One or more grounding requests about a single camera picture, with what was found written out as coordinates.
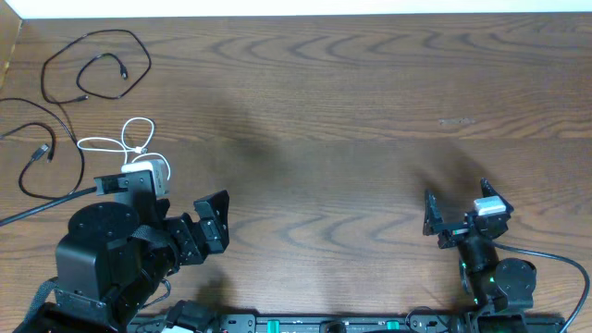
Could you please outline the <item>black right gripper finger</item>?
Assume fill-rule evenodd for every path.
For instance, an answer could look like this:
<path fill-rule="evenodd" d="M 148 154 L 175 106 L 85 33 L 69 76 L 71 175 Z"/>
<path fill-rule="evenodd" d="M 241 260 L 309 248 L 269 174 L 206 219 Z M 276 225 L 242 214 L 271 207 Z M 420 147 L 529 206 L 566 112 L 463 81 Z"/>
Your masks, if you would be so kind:
<path fill-rule="evenodd" d="M 425 190 L 424 235 L 435 235 L 443 229 L 443 218 L 438 209 L 437 198 L 430 190 Z"/>
<path fill-rule="evenodd" d="M 505 206 L 505 212 L 511 214 L 514 211 L 514 207 L 494 189 L 494 187 L 486 178 L 480 179 L 480 187 L 484 198 L 497 197 L 499 201 Z"/>

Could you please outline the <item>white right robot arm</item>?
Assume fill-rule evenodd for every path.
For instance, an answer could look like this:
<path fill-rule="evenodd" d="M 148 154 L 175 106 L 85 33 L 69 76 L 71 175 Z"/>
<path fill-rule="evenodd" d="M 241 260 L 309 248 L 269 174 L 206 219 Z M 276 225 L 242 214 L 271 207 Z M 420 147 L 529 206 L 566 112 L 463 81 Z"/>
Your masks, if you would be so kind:
<path fill-rule="evenodd" d="M 435 194 L 425 191 L 423 234 L 436 235 L 441 249 L 456 248 L 462 282 L 474 297 L 476 308 L 452 318 L 450 332 L 529 331 L 524 311 L 534 305 L 536 267 L 518 258 L 501 259 L 493 240 L 508 230 L 513 207 L 486 179 L 482 196 L 463 220 L 446 223 Z"/>

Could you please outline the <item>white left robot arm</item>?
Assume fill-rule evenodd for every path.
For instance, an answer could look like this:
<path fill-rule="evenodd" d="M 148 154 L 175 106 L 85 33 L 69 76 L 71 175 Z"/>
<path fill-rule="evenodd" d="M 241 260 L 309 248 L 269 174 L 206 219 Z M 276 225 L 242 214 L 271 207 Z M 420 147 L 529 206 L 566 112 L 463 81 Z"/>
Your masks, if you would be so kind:
<path fill-rule="evenodd" d="M 55 249 L 56 277 L 35 294 L 19 332 L 124 332 L 166 277 L 229 244 L 229 195 L 194 202 L 199 216 L 169 217 L 150 171 L 95 180 L 112 202 L 87 205 Z"/>

